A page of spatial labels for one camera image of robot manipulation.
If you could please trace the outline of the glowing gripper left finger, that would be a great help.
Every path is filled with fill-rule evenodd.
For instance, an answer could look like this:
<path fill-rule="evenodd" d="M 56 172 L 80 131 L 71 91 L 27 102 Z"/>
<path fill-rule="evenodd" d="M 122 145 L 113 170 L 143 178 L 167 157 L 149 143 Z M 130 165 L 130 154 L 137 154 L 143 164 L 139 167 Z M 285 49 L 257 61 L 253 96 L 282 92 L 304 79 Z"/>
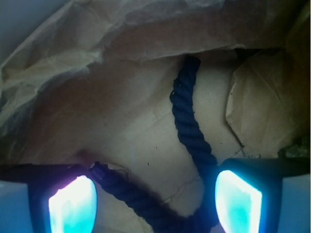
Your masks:
<path fill-rule="evenodd" d="M 65 165 L 1 165 L 2 233 L 90 233 L 97 191 L 86 168 Z"/>

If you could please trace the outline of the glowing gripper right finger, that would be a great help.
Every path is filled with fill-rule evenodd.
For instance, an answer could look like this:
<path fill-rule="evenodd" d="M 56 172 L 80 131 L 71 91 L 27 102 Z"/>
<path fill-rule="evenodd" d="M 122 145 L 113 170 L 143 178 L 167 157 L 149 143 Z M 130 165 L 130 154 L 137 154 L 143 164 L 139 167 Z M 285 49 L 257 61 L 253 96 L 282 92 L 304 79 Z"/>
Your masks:
<path fill-rule="evenodd" d="M 309 158 L 227 159 L 215 183 L 226 233 L 309 233 Z"/>

